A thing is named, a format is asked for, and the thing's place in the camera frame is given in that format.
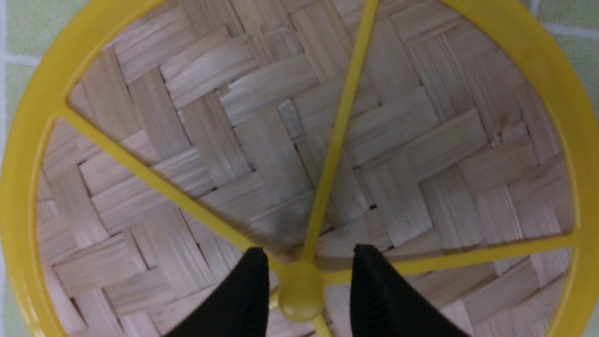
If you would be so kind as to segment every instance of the woven bamboo mat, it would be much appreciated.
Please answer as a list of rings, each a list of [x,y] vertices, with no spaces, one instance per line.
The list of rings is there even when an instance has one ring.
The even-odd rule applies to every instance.
[[[70,103],[188,196],[297,258],[363,0],[179,0],[108,45]],[[536,93],[484,33],[436,0],[382,0],[317,263],[355,243],[391,260],[567,233],[570,184]],[[69,336],[157,337],[241,252],[59,121],[40,176],[38,241]],[[410,276],[474,336],[544,335],[570,252]],[[272,288],[276,278],[272,277]],[[326,290],[350,336],[349,287]],[[311,324],[279,312],[269,337]]]

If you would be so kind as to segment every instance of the tile grout line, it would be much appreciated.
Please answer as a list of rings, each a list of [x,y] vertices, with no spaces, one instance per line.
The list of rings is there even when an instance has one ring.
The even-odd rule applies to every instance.
[[[9,52],[0,52],[0,59],[6,64],[19,64],[37,67],[40,64],[41,58],[29,55],[18,55]]]
[[[553,25],[551,23],[544,23],[543,27],[551,34],[599,41],[599,30],[596,29]]]
[[[0,0],[0,55],[4,56],[7,51],[8,40],[8,6],[6,0]],[[7,140],[7,67],[6,60],[0,58],[0,175],[2,174],[2,162]],[[0,250],[0,337],[4,337],[4,289],[6,283],[6,264],[4,255]]]

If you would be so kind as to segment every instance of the black tip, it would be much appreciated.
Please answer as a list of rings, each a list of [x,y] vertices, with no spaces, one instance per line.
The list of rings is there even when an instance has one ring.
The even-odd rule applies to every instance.
[[[465,337],[375,247],[357,245],[350,314],[353,337]]]
[[[268,323],[268,259],[251,248],[214,293],[168,337],[264,337]]]

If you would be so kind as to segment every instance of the round yellow knob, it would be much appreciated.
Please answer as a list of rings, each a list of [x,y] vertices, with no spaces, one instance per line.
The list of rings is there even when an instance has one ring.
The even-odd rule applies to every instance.
[[[325,307],[322,275],[315,265],[296,262],[280,275],[279,308],[289,320],[313,320]]]

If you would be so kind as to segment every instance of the yellow plastic frame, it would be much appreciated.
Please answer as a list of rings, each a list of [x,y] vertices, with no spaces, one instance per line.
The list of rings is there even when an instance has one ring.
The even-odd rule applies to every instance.
[[[0,182],[0,233],[8,277],[25,323],[36,337],[65,336],[46,292],[35,233],[38,176],[57,118],[69,122],[131,172],[240,249],[253,246],[250,240],[130,156],[66,103],[71,89],[102,48],[126,25],[160,2],[162,0],[91,0],[45,55],[14,120]],[[376,12],[375,2],[377,5],[377,0],[368,2],[370,13],[368,6],[365,10],[360,32],[365,40],[356,44],[344,95],[347,100],[353,101],[355,91],[352,92],[350,85],[351,74],[359,73],[361,69],[359,56],[364,55],[368,47]],[[594,151],[599,145],[599,128],[591,104],[559,47],[517,0],[443,2],[489,34],[515,61],[544,102],[555,123],[568,164],[575,226],[570,234],[561,237],[407,261],[397,263],[395,267],[405,274],[421,273],[572,246],[570,273],[548,336],[580,336],[599,294],[599,246],[596,244],[599,242],[599,198],[595,192],[599,191],[599,156]],[[347,100],[343,100],[345,104],[342,102],[340,116],[343,109],[347,109]],[[339,127],[335,132],[344,134],[342,129]],[[331,162],[334,161],[334,152],[331,150],[329,154]],[[323,179],[323,184],[328,185],[326,181],[329,180],[332,183],[331,177]],[[318,233],[318,216],[313,214],[313,218],[310,232]],[[307,243],[311,248],[302,255],[303,261],[311,261],[317,236],[309,235]],[[284,271],[283,263],[272,256],[269,259],[272,270],[277,273]],[[350,277],[349,271],[346,271],[324,274],[323,280],[325,285],[342,284],[349,282]],[[276,296],[273,299],[273,306],[276,306]],[[319,336],[331,336],[322,316],[313,322]]]

